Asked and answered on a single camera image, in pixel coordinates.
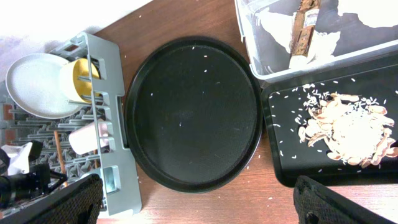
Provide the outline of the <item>food scraps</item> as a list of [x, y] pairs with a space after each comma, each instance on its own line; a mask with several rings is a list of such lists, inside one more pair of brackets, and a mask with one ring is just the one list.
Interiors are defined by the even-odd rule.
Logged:
[[392, 137], [395, 121], [374, 98], [342, 93], [309, 93], [297, 115], [299, 142], [313, 147], [322, 141], [327, 156], [351, 166], [380, 166], [385, 157], [397, 157]]

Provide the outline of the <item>yellow bowl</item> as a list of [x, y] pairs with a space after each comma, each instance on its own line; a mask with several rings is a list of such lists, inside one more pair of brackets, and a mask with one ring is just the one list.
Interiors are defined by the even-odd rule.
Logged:
[[89, 78], [89, 66], [86, 58], [79, 58], [64, 65], [60, 69], [60, 88], [64, 95], [72, 101], [91, 103], [91, 82], [80, 80], [79, 77]]

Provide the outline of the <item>wooden chopstick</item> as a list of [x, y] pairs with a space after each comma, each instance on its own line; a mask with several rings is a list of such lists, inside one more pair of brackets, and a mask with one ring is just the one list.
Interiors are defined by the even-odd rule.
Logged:
[[[97, 154], [98, 154], [98, 150], [95, 149], [95, 150], [93, 151], [93, 153], [94, 153], [94, 155], [97, 155]], [[99, 160], [98, 160], [98, 159], [95, 159], [95, 160], [94, 160], [94, 163], [95, 163], [95, 169], [97, 169], [97, 168], [100, 166]]]
[[57, 147], [58, 161], [60, 164], [62, 174], [67, 174], [66, 169], [65, 169], [65, 163], [63, 160], [63, 156], [62, 156], [62, 148], [61, 148], [61, 144], [60, 144], [60, 138], [59, 138], [58, 131], [54, 131], [53, 134], [54, 134], [54, 139], [55, 139], [55, 145]]

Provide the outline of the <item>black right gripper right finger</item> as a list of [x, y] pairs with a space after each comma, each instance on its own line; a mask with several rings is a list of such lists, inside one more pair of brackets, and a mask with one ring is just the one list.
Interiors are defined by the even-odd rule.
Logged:
[[294, 187], [294, 206], [298, 221], [316, 223], [391, 223], [390, 220], [301, 175]]

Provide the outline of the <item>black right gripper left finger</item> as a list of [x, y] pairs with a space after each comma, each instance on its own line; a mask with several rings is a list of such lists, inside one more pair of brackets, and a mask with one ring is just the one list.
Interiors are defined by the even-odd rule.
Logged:
[[92, 223], [97, 222], [103, 204], [103, 181], [98, 174], [55, 192], [1, 220], [1, 223]]

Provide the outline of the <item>white round plate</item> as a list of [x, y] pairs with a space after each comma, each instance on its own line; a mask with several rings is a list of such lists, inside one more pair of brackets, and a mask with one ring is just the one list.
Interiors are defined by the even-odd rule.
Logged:
[[68, 102], [60, 88], [60, 70], [68, 60], [53, 54], [30, 54], [15, 61], [6, 75], [13, 101], [26, 112], [45, 119], [69, 117], [82, 105]]

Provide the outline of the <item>pink plastic cup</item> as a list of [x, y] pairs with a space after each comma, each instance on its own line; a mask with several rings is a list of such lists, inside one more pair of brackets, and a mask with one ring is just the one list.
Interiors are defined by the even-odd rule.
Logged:
[[[100, 137], [108, 137], [108, 126], [107, 124], [98, 124], [98, 131]], [[68, 137], [69, 143], [75, 153], [79, 155], [86, 154], [88, 152], [98, 149], [95, 123], [92, 122], [74, 132]], [[100, 146], [105, 147], [109, 145], [108, 139], [100, 139]]]

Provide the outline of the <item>white paper napkin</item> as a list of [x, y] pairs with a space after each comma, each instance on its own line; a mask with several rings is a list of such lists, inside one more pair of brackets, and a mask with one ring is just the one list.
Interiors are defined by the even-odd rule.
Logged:
[[333, 58], [397, 39], [397, 0], [321, 0], [308, 56], [290, 56], [295, 13], [301, 1], [274, 1], [255, 13], [282, 51], [287, 68]]

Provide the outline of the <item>brown wrapper waste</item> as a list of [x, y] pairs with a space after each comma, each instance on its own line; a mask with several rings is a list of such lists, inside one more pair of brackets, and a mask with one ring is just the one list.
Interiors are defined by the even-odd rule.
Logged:
[[301, 0], [294, 16], [290, 56], [308, 56], [321, 0]]

